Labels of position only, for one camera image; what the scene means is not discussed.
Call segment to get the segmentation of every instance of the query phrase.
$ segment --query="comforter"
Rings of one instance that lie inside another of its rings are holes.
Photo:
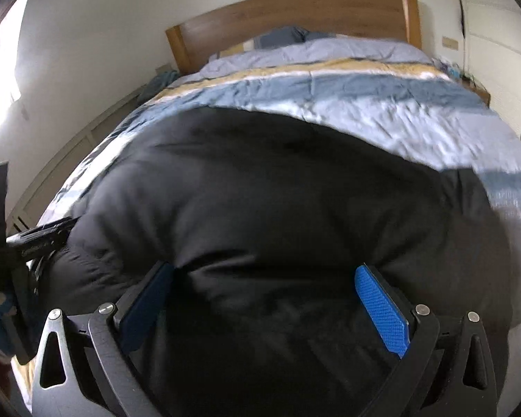
[[[332,41],[338,45],[342,40]],[[499,414],[506,415],[521,399],[521,142],[477,95],[429,64],[320,55],[314,55],[319,61],[304,64],[290,48],[282,51],[286,60],[278,65],[246,70],[234,64],[218,70],[211,66],[178,80],[137,109],[76,168],[41,222],[84,212],[92,200],[89,191],[145,127],[203,106],[275,113],[328,126],[439,171],[471,168],[484,184],[512,251],[510,363],[499,402]]]

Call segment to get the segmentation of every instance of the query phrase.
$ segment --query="bright window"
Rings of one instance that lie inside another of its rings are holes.
[[[11,104],[21,97],[14,72],[26,4],[27,0],[17,0],[0,23],[0,125]]]

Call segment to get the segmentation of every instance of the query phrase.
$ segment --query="metal bolt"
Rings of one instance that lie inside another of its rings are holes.
[[[417,312],[417,315],[425,317],[431,313],[431,310],[428,308],[428,306],[425,306],[424,304],[417,304],[415,312]]]
[[[478,313],[476,312],[469,312],[467,316],[469,317],[469,320],[473,323],[478,323],[479,321],[481,321],[481,317],[479,317]]]
[[[101,304],[98,308],[98,313],[101,313],[102,315],[107,315],[110,312],[114,310],[114,305],[111,302],[105,302],[104,304]]]
[[[56,320],[59,317],[61,317],[61,310],[60,309],[51,310],[50,313],[48,314],[48,318],[50,318],[51,320]]]

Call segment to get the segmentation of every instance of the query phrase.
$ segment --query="electrical outlet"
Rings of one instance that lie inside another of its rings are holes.
[[[452,38],[442,38],[442,45],[446,48],[452,49],[452,50],[459,50],[460,49],[460,43]]]

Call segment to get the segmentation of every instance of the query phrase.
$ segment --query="bed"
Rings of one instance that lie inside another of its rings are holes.
[[[209,61],[290,25],[337,36]],[[89,190],[143,129],[204,106],[327,126],[438,171],[471,168],[512,253],[510,356],[498,403],[498,415],[509,415],[521,401],[521,142],[478,96],[437,71],[420,51],[417,0],[247,0],[171,27],[166,35],[185,76],[129,115],[76,168],[40,222],[84,209]],[[26,389],[30,380],[22,383]]]

